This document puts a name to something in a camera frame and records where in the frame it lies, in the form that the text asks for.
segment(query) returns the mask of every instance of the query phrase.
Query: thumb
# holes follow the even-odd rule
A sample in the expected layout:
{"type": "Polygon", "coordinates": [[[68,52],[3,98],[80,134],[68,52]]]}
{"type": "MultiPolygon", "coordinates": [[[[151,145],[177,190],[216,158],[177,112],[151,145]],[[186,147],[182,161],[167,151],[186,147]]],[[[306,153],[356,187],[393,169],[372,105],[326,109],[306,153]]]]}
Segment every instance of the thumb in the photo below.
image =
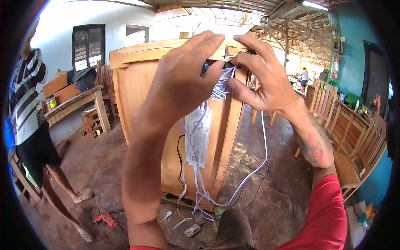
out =
{"type": "Polygon", "coordinates": [[[221,77],[221,70],[223,67],[224,67],[223,61],[217,61],[213,63],[204,74],[203,82],[207,84],[207,86],[210,88],[211,86],[214,87],[221,77]]]}
{"type": "Polygon", "coordinates": [[[231,87],[237,100],[249,104],[253,108],[254,106],[257,106],[256,93],[251,91],[248,86],[243,84],[243,82],[238,79],[231,78],[228,80],[228,85],[231,87]]]}

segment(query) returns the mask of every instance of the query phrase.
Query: striped shirt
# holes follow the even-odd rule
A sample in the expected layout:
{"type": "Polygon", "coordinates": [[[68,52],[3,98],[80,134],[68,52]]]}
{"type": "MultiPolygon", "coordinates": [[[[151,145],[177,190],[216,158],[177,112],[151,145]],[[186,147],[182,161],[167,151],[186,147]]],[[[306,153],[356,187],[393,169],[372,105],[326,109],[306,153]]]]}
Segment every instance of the striped shirt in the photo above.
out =
{"type": "Polygon", "coordinates": [[[15,144],[28,139],[45,121],[39,106],[36,85],[44,84],[47,67],[40,49],[32,49],[26,60],[20,58],[14,67],[10,81],[10,115],[15,144]]]}

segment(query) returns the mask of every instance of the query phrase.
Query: foot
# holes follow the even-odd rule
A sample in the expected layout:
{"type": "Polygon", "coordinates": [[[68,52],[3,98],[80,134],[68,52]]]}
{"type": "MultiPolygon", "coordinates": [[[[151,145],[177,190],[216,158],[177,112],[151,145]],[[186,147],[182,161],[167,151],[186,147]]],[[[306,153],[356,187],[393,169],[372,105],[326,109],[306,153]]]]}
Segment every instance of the foot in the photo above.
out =
{"type": "Polygon", "coordinates": [[[89,230],[82,224],[82,222],[79,222],[79,226],[75,226],[76,230],[79,232],[79,234],[84,238],[85,241],[87,242],[92,242],[94,237],[93,235],[89,232],[89,230]]]}
{"type": "Polygon", "coordinates": [[[76,204],[82,202],[83,200],[87,200],[93,196],[93,191],[90,188],[85,188],[78,192],[79,198],[74,200],[76,204]]]}

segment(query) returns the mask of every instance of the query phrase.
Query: concrete floor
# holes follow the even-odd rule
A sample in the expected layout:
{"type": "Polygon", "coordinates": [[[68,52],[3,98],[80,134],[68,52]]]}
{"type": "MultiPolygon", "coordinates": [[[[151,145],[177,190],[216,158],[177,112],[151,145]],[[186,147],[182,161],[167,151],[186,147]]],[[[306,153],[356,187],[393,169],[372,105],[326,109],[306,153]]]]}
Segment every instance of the concrete floor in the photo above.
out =
{"type": "MultiPolygon", "coordinates": [[[[293,157],[297,142],[291,125],[279,115],[272,127],[268,125],[269,121],[270,117],[265,118],[269,177],[260,187],[254,204],[245,211],[252,228],[255,247],[258,249],[273,249],[298,234],[308,211],[312,186],[310,164],[303,157],[293,157]]],[[[128,239],[124,234],[116,228],[92,224],[89,213],[91,207],[97,207],[101,212],[122,209],[121,170],[127,146],[121,124],[116,122],[111,133],[101,134],[95,140],[75,133],[70,137],[70,142],[61,167],[76,191],[90,187],[95,196],[74,204],[55,180],[51,183],[71,214],[95,235],[94,242],[85,242],[74,226],[66,222],[46,199],[39,204],[20,199],[28,219],[48,249],[126,249],[128,239]]],[[[251,172],[250,167],[257,168],[264,158],[261,115],[258,112],[256,123],[251,123],[250,107],[247,106],[218,201],[227,202],[238,184],[251,172]]],[[[255,175],[248,180],[236,208],[244,209],[252,203],[260,183],[268,175],[268,168],[260,173],[262,175],[255,175]]],[[[191,210],[180,207],[180,212],[189,216],[191,210]]],[[[96,215],[97,211],[93,210],[92,216],[96,215]]],[[[114,214],[114,217],[126,228],[123,212],[114,214]]],[[[162,201],[158,221],[170,243],[197,249],[199,246],[208,247],[215,240],[218,222],[201,221],[202,230],[193,238],[187,238],[182,230],[172,229],[180,220],[175,204],[162,201]],[[173,215],[164,221],[169,210],[173,215]]]]}

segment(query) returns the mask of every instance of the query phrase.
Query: person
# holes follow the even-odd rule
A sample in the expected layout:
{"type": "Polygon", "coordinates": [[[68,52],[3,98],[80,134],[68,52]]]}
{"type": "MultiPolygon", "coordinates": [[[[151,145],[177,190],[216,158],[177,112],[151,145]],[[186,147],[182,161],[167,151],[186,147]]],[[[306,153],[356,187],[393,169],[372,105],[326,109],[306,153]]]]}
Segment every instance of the person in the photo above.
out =
{"type": "Polygon", "coordinates": [[[301,78],[301,92],[305,92],[306,91],[306,84],[308,82],[308,71],[306,70],[306,68],[303,68],[303,71],[300,74],[300,78],[301,78]]]}
{"type": "Polygon", "coordinates": [[[75,226],[86,241],[92,242],[93,236],[78,219],[68,212],[47,177],[45,167],[50,170],[56,182],[75,203],[80,203],[93,196],[93,192],[89,188],[77,193],[72,189],[60,168],[60,157],[50,137],[49,123],[39,106],[36,85],[46,82],[47,66],[43,62],[40,49],[30,47],[30,41],[35,34],[37,24],[38,22],[26,37],[20,59],[13,69],[10,81],[9,112],[16,154],[50,204],[75,226]]]}
{"type": "MultiPolygon", "coordinates": [[[[231,62],[248,67],[260,81],[260,88],[252,92],[239,80],[230,79],[228,84],[235,98],[255,110],[277,112],[289,120],[304,157],[314,168],[304,226],[298,236],[278,249],[342,249],[347,232],[346,211],[332,147],[324,129],[292,90],[271,46],[249,35],[234,39],[257,55],[239,53],[231,62]]],[[[161,158],[170,128],[210,97],[224,63],[213,63],[203,77],[201,67],[223,40],[224,35],[205,31],[161,57],[148,95],[132,119],[133,133],[122,174],[122,201],[131,250],[182,249],[168,244],[156,219],[161,158]]],[[[224,211],[216,241],[208,249],[252,248],[251,229],[244,212],[224,211]]]]}

